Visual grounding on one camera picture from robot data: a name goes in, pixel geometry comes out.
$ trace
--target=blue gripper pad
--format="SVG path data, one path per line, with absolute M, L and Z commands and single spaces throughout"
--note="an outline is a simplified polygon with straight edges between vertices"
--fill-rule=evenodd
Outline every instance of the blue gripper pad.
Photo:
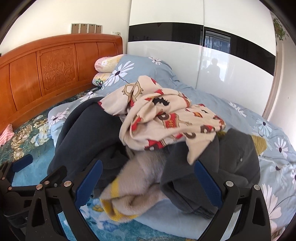
M 33 162 L 33 157 L 31 154 L 23 156 L 21 159 L 12 163 L 12 171 L 19 172 L 24 169 L 26 166 L 30 165 Z
M 220 209 L 223 204 L 221 190 L 200 161 L 195 162 L 194 174 L 202 185 L 211 204 Z
M 75 197 L 76 208 L 79 209 L 81 206 L 84 206 L 87 203 L 102 172 L 103 172 L 103 163 L 101 160 L 97 160 L 95 165 L 86 175 L 86 177 L 84 178 L 80 186 L 77 188 L 76 197 Z

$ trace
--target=bed frame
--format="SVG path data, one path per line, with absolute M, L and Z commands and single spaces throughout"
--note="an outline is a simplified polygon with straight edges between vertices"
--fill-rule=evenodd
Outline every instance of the bed frame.
M 94 63 L 123 53 L 122 38 L 67 34 L 36 40 L 0 57 L 0 134 L 91 88 Z

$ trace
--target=beige fleece garment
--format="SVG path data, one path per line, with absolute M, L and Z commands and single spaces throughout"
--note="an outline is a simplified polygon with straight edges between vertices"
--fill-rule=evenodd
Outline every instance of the beige fleece garment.
M 100 196 L 108 216 L 116 222 L 128 222 L 167 198 L 159 185 L 164 164 L 162 150 L 135 152 Z

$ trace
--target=white wardrobe door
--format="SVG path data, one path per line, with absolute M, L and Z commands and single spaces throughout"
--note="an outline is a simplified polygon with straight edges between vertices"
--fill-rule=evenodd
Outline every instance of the white wardrobe door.
M 272 17 L 259 0 L 204 0 L 205 27 L 247 39 L 276 55 Z
M 132 0 L 129 25 L 142 23 L 204 23 L 203 0 Z
M 260 115 L 265 109 L 273 76 L 236 56 L 202 47 L 197 88 L 238 103 Z
M 128 42 L 128 54 L 155 57 L 167 62 L 178 79 L 196 87 L 202 46 L 170 41 Z

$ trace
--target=blue pillowcase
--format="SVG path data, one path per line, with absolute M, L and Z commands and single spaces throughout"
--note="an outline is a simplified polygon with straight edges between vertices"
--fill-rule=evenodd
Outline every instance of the blue pillowcase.
M 124 55 L 97 94 L 106 96 L 128 83 L 136 82 L 141 75 L 149 76 L 163 88 L 174 89 L 176 86 L 172 81 L 178 80 L 172 68 L 160 59 Z

